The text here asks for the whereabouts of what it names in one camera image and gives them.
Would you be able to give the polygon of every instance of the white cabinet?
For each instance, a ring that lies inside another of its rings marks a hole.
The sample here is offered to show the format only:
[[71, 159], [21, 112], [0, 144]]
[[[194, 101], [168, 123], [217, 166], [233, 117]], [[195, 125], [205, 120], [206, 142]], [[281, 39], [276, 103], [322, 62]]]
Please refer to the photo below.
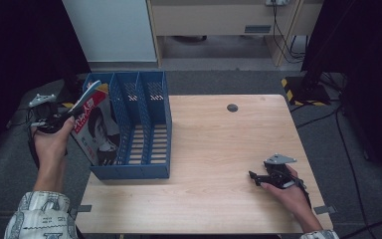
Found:
[[89, 62], [156, 62], [146, 0], [63, 0]]

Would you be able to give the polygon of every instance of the blue file organizer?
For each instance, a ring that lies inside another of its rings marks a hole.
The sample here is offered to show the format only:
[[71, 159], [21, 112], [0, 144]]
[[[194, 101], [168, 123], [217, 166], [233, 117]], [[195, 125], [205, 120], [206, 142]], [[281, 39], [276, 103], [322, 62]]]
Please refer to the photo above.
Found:
[[100, 180], [169, 178], [172, 117], [164, 72], [90, 73], [109, 84], [119, 126], [116, 164], [91, 166]]

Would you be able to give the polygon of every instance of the hand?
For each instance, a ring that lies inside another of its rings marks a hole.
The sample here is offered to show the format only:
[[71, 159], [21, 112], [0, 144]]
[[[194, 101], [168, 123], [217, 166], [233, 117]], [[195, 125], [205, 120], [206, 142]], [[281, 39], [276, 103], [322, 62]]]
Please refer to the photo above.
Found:
[[[293, 176], [297, 177], [297, 172], [293, 168], [288, 165], [286, 167]], [[300, 188], [292, 185], [287, 189], [279, 189], [268, 183], [262, 183], [262, 188], [277, 198], [295, 216], [304, 233], [322, 230], [321, 224], [312, 213]]]
[[55, 133], [44, 133], [32, 128], [36, 152], [40, 167], [35, 191], [62, 192], [65, 174], [65, 153], [74, 118], [64, 122], [63, 127]]

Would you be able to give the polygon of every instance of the patterned sleeve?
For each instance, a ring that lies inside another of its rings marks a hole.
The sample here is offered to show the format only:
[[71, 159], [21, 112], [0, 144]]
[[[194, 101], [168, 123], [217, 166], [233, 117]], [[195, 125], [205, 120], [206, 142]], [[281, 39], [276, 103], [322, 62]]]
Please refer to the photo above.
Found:
[[323, 230], [303, 234], [299, 239], [339, 239], [339, 236], [333, 230]]
[[64, 194], [27, 192], [9, 221], [4, 238], [78, 238], [69, 208], [70, 199]]

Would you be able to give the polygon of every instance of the paper booklet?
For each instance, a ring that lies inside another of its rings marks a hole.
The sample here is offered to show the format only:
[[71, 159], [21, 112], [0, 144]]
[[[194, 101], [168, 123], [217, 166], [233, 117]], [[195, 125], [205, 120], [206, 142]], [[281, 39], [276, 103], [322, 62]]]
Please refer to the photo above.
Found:
[[120, 134], [108, 96], [107, 84], [94, 82], [74, 108], [83, 107], [71, 133], [94, 166], [116, 164]]

